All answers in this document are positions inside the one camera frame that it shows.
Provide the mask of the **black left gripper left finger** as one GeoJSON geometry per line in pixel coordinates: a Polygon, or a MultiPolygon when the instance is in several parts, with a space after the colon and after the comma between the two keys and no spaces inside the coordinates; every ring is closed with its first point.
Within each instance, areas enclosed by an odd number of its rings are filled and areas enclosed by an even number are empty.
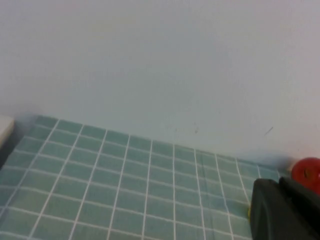
{"type": "Polygon", "coordinates": [[[250,204],[254,240],[318,240],[320,224],[308,224],[284,198],[279,181],[254,181],[250,204]]]}

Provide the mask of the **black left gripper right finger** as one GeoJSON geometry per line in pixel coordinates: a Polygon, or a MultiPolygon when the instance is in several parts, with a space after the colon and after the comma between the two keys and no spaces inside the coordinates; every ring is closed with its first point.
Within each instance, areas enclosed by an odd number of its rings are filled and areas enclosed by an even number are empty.
{"type": "Polygon", "coordinates": [[[278,184],[285,200],[306,223],[320,224],[319,195],[289,177],[281,177],[278,184]]]}

